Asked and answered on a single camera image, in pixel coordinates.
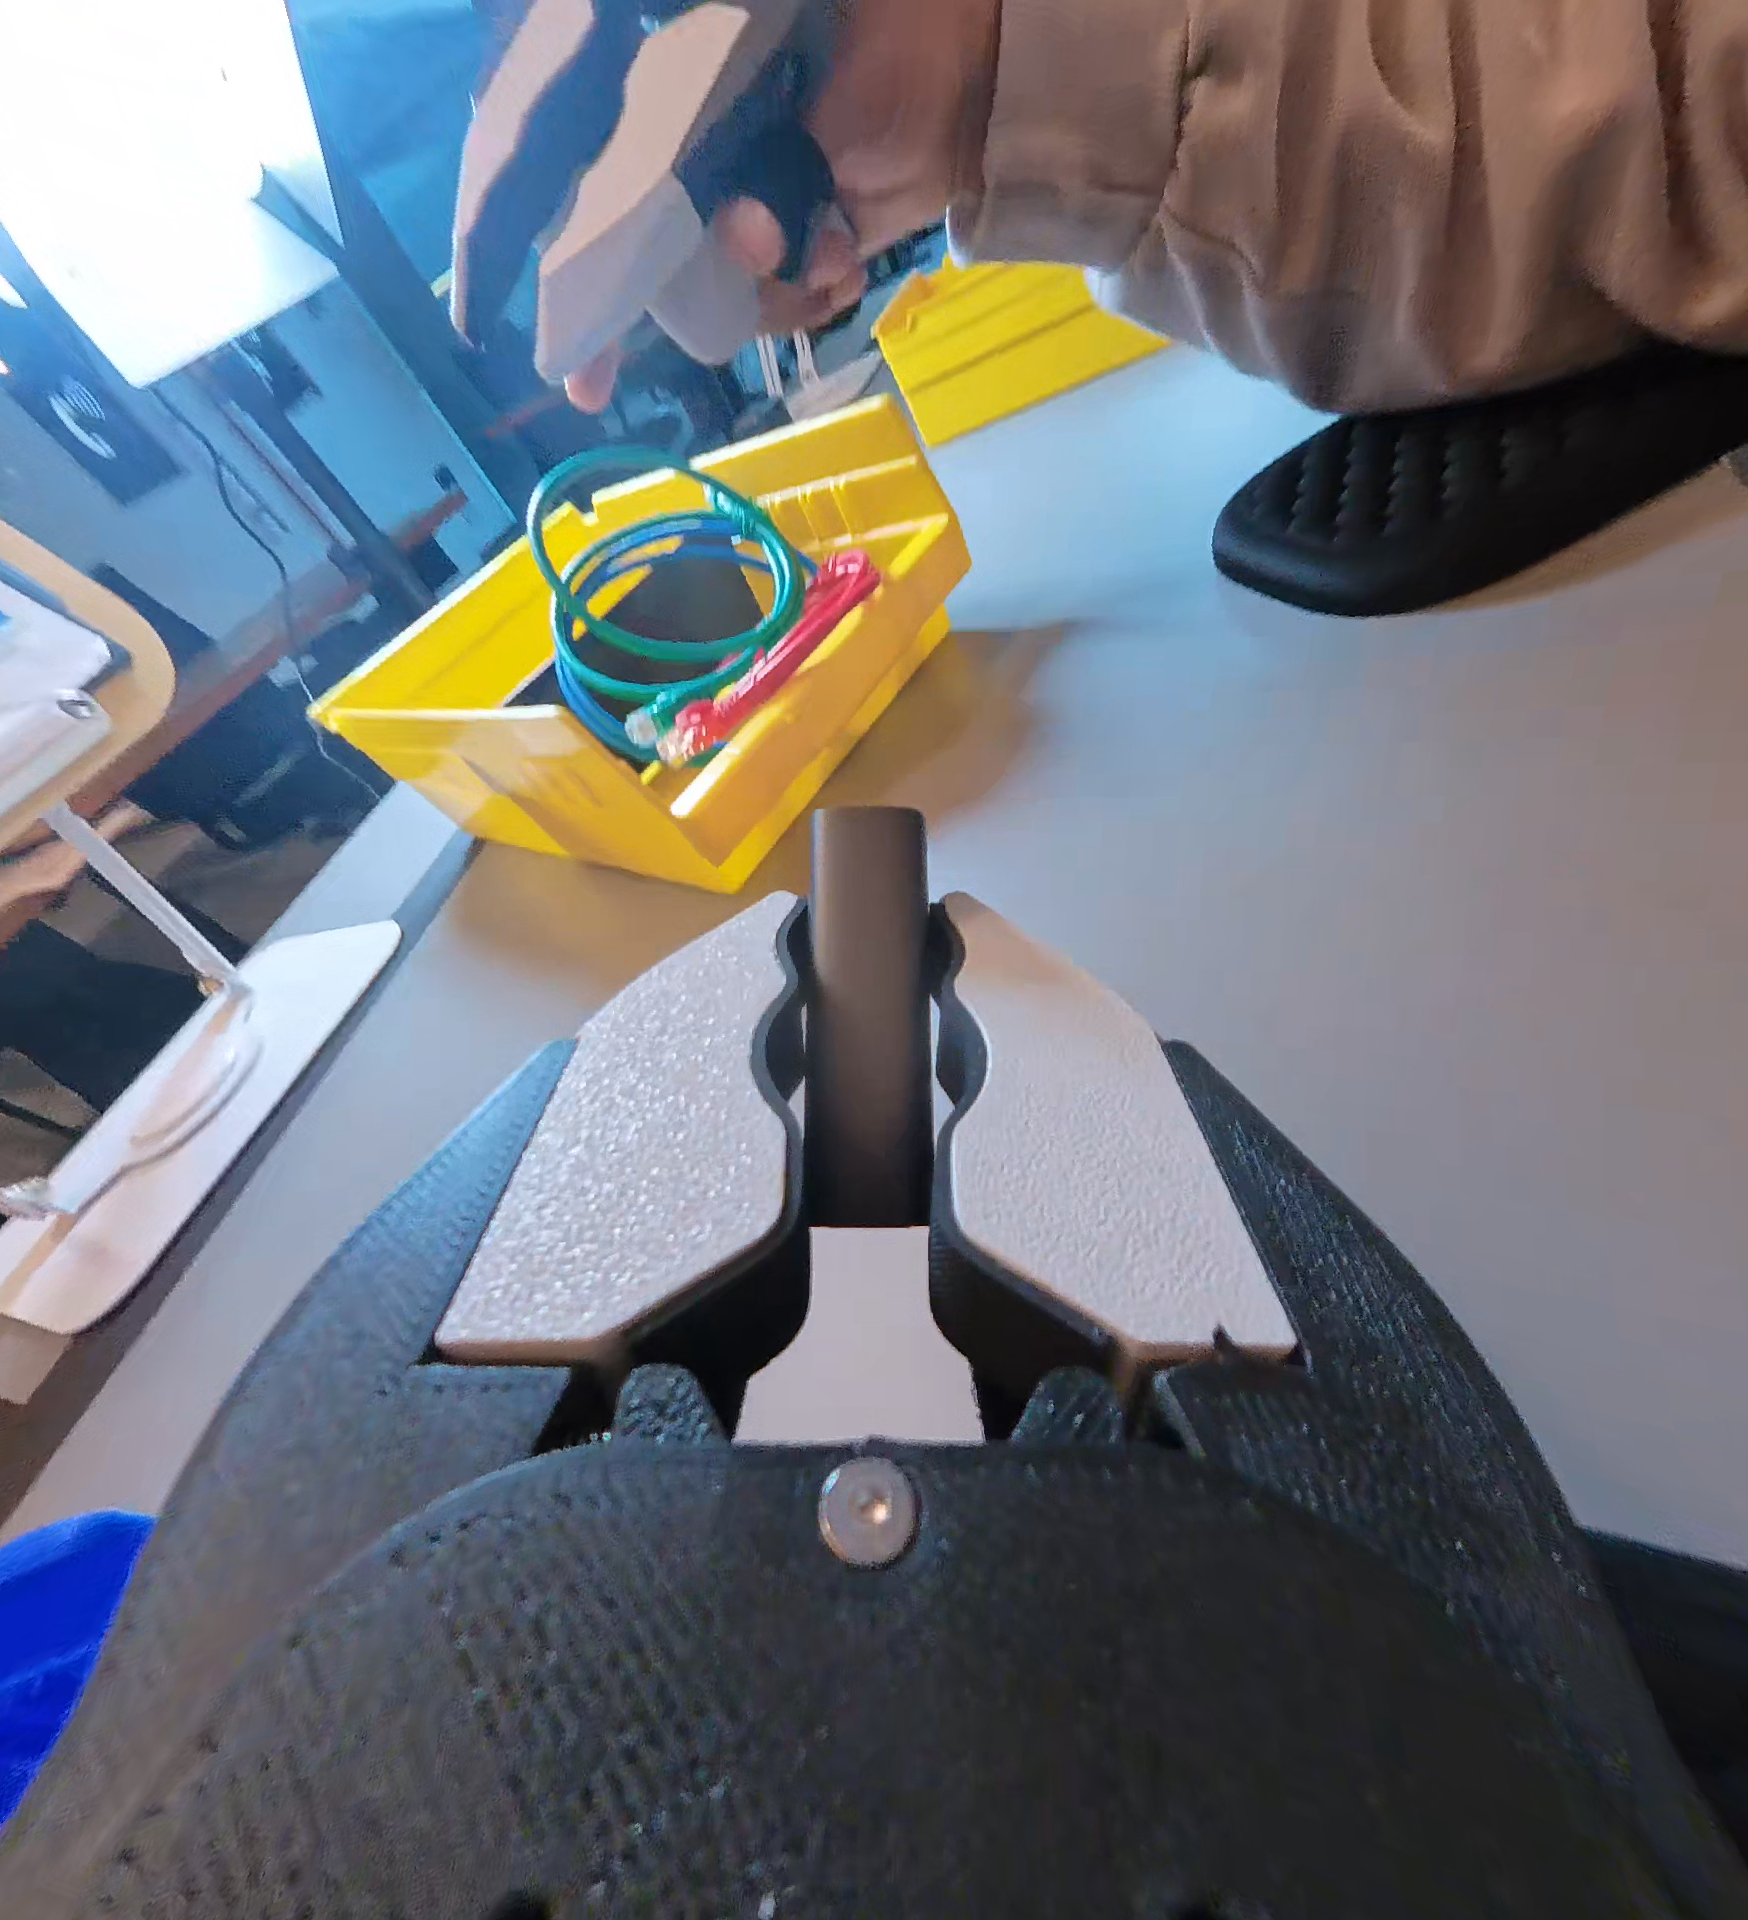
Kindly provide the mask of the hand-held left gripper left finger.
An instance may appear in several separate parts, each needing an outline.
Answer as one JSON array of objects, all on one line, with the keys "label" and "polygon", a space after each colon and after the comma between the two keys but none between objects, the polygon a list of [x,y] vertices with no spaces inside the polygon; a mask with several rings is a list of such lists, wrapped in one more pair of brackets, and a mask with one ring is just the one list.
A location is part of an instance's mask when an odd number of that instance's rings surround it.
[{"label": "hand-held left gripper left finger", "polygon": [[767,894],[581,1030],[436,1316],[441,1362],[628,1370],[776,1264],[802,1159],[767,1050],[792,917],[795,894]]}]

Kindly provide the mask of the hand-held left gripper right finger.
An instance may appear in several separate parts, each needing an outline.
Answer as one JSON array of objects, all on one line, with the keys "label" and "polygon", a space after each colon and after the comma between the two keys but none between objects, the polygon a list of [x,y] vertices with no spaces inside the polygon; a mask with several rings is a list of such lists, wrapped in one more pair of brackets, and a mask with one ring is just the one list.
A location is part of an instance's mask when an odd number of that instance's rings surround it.
[{"label": "hand-held left gripper right finger", "polygon": [[943,1031],[974,1031],[943,1133],[948,1243],[1093,1334],[1113,1374],[1223,1347],[1293,1362],[1274,1264],[1156,1030],[967,894],[943,894],[943,927]]}]

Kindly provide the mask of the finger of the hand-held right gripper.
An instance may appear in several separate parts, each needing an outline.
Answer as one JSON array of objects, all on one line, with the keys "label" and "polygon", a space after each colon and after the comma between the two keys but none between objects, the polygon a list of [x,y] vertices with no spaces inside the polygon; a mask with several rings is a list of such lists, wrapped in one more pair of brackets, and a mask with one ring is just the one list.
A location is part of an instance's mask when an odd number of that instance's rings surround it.
[{"label": "finger of the hand-held right gripper", "polygon": [[792,46],[795,12],[679,8],[638,23],[619,128],[581,166],[536,262],[536,366],[547,382],[565,382],[641,318],[702,366],[759,332],[759,277],[719,247],[710,211],[686,190],[686,160],[739,128],[739,98]]},{"label": "finger of the hand-held right gripper", "polygon": [[490,346],[539,240],[565,226],[586,166],[622,118],[638,8],[490,8],[493,56],[454,166],[450,315]]}]

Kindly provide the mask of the black cylindrical rod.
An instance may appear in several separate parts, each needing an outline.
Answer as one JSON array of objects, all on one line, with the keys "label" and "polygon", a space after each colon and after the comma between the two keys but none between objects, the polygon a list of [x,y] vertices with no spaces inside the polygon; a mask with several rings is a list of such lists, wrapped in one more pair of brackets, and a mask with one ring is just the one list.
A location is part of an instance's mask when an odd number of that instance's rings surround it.
[{"label": "black cylindrical rod", "polygon": [[927,1224],[932,1215],[927,953],[927,817],[818,810],[802,1109],[818,1224]]}]

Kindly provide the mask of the yellow plastic bin with divider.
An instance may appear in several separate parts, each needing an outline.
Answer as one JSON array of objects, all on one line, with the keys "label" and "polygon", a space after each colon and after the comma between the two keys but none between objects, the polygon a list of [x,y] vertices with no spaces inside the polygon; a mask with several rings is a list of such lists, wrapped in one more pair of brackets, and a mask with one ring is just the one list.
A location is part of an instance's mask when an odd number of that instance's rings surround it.
[{"label": "yellow plastic bin with divider", "polygon": [[505,703],[551,661],[551,592],[513,542],[454,600],[332,682],[306,721],[473,839],[739,894],[837,767],[948,634],[967,569],[957,510],[898,395],[702,456],[810,551],[870,551],[881,592],[702,772],[638,772],[565,703]]}]

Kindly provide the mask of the person's right forearm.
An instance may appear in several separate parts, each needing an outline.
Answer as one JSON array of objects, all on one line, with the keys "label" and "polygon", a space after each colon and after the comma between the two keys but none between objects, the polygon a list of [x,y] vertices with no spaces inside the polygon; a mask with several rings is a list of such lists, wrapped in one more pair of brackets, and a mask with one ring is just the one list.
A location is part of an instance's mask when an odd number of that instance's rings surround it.
[{"label": "person's right forearm", "polygon": [[1319,410],[1748,353],[1748,0],[1018,0],[948,254]]}]

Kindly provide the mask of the person's right hand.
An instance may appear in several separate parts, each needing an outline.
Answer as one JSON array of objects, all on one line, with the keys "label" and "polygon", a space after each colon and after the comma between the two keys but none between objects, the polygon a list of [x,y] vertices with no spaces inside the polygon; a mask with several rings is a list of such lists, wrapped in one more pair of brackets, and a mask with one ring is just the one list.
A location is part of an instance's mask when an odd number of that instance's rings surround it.
[{"label": "person's right hand", "polygon": [[837,173],[837,211],[784,277],[792,240],[759,196],[710,211],[719,247],[759,283],[759,332],[792,340],[870,296],[870,262],[943,226],[998,98],[998,0],[853,0],[810,136]]}]

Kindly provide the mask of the empty yellow plastic bin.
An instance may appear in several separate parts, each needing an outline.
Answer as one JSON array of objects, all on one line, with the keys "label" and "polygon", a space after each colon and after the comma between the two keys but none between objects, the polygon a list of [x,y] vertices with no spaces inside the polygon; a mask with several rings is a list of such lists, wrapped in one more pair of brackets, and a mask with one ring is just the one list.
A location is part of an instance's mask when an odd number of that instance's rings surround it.
[{"label": "empty yellow plastic bin", "polygon": [[892,392],[927,448],[1124,373],[1170,340],[1097,310],[1086,268],[936,262],[908,277],[873,318]]}]

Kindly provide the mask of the computer monitor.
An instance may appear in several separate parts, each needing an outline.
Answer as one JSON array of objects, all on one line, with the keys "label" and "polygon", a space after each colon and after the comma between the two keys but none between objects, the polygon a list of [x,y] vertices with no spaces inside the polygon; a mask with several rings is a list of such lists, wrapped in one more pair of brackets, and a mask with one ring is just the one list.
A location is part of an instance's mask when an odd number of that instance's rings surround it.
[{"label": "computer monitor", "polygon": [[160,382],[320,296],[340,211],[281,0],[0,0],[0,240]]}]

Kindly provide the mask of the white monitor stand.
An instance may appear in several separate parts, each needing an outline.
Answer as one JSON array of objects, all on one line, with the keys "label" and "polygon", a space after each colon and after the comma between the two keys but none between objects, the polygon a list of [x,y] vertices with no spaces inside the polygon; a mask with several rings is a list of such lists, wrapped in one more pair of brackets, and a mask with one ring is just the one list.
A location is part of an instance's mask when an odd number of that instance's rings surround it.
[{"label": "white monitor stand", "polygon": [[203,986],[194,1022],[94,1109],[47,1181],[0,1190],[0,1325],[80,1334],[147,1283],[203,1197],[387,977],[402,931],[389,917],[332,927],[228,963],[72,801],[50,801],[40,820],[79,847]]}]

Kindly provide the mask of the wooden side table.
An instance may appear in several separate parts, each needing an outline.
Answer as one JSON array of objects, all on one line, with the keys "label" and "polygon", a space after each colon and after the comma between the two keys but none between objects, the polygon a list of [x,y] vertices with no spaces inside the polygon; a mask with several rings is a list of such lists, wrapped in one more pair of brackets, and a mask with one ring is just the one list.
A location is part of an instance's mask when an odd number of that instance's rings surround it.
[{"label": "wooden side table", "polygon": [[115,775],[122,759],[168,721],[176,656],[138,607],[131,607],[115,592],[104,592],[94,580],[80,580],[79,565],[61,565],[55,551],[47,551],[7,519],[0,519],[0,569],[26,580],[40,600],[55,600],[79,624],[131,650],[131,670],[94,685],[115,734],[88,747],[61,775],[50,775],[34,801],[0,817],[0,853],[16,853],[34,837],[50,837],[80,868],[122,878],[122,853],[88,817],[79,817],[79,793]]}]

